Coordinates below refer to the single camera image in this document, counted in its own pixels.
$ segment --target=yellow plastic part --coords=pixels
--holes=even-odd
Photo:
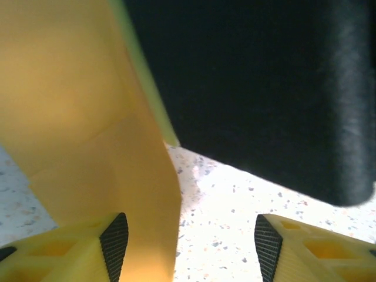
[[[273,214],[264,217],[283,238],[274,282],[376,281],[376,245]],[[272,247],[265,242],[264,249]]]
[[[105,238],[105,243],[113,242],[110,254],[114,259],[110,262],[106,261],[103,252],[109,251],[107,245],[100,239],[106,230],[120,229],[116,223],[111,227],[118,215],[61,227],[3,246],[1,249],[15,247],[16,250],[0,261],[0,281],[118,281],[118,271],[114,266],[121,265],[124,260],[126,241],[119,244],[116,232],[110,230],[112,232]]]
[[[112,7],[2,2],[0,142],[58,224],[127,214],[121,281],[172,281],[179,182]]]

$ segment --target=black rubber pad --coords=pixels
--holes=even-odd
[[[283,238],[269,221],[259,214],[254,231],[254,242],[264,282],[273,282],[281,253]]]
[[[5,247],[0,249],[0,262],[13,254],[17,249],[15,247]]]
[[[118,282],[128,244],[128,223],[124,213],[114,219],[99,240],[110,282]]]
[[[124,2],[183,147],[334,205],[370,198],[369,1]]]

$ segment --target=speckled floor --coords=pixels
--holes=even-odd
[[[376,241],[376,198],[341,209],[181,148],[169,148],[183,195],[175,281],[262,281],[253,240],[259,213],[275,213]],[[55,227],[0,147],[0,246]]]

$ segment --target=black textured grip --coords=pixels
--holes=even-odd
[[[118,282],[128,244],[128,223],[124,213],[119,213],[99,240],[110,282]]]
[[[9,257],[12,253],[17,251],[15,247],[5,247],[0,249],[0,262]]]
[[[259,214],[254,231],[254,242],[264,282],[272,282],[276,273],[283,238],[269,221]]]

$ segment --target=white speckled surface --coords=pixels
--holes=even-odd
[[[181,148],[169,148],[183,195],[175,281],[262,281],[253,240],[259,213],[275,213],[376,241],[376,199],[330,206]],[[0,147],[0,246],[55,227]]]

